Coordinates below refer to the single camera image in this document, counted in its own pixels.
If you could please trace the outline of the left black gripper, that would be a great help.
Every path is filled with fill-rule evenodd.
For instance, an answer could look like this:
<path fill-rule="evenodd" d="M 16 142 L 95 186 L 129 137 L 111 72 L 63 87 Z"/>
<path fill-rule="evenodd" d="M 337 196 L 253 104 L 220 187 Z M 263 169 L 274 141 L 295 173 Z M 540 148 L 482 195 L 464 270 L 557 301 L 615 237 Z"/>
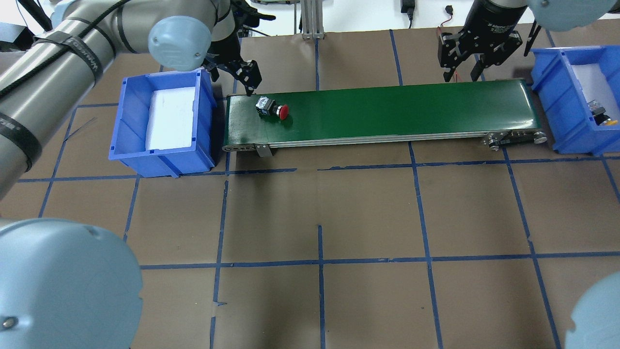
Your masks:
<path fill-rule="evenodd" d="M 237 34 L 211 43 L 206 54 L 206 70 L 211 82 L 218 82 L 219 69 L 230 73 L 245 89 L 246 96 L 252 96 L 262 82 L 258 62 L 244 61 L 241 57 L 241 43 Z"/>

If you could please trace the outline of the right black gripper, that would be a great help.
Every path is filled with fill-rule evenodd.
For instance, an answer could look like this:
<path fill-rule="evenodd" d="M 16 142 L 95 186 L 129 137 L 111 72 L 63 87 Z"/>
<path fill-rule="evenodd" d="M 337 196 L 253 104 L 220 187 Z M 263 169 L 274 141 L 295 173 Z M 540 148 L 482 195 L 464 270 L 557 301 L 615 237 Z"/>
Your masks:
<path fill-rule="evenodd" d="M 479 59 L 471 71 L 472 81 L 478 81 L 483 71 L 503 64 L 523 44 L 515 25 L 502 26 L 477 22 L 456 33 L 438 31 L 438 61 L 444 69 L 444 82 L 450 82 L 460 64 L 474 54 Z"/>

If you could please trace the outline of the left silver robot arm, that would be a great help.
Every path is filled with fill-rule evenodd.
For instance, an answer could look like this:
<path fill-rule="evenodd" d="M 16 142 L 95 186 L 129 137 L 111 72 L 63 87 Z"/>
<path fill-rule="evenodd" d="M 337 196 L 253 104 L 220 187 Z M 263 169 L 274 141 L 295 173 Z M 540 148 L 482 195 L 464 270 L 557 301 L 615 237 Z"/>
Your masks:
<path fill-rule="evenodd" d="M 245 0 L 62 0 L 53 28 L 1 76 L 1 196 L 120 52 L 161 65 L 221 69 L 251 95 L 257 62 L 237 31 L 273 20 Z M 1 223 L 3 349 L 128 349 L 142 312 L 141 268 L 119 236 L 54 218 Z"/>

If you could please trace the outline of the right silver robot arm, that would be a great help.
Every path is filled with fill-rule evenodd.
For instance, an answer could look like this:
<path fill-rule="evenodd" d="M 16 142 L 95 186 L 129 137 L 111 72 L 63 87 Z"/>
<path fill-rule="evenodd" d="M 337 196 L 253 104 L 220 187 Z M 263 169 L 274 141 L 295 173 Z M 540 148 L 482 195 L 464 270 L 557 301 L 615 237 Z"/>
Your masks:
<path fill-rule="evenodd" d="M 529 52 L 540 29 L 569 31 L 597 21 L 607 13 L 618 11 L 617 0 L 475 0 L 463 28 L 444 34 L 437 27 L 438 61 L 447 82 L 458 66 L 474 54 L 485 54 L 471 71 L 476 81 L 490 65 L 500 65 L 522 44 L 514 27 L 529 9 L 533 27 L 525 42 Z"/>

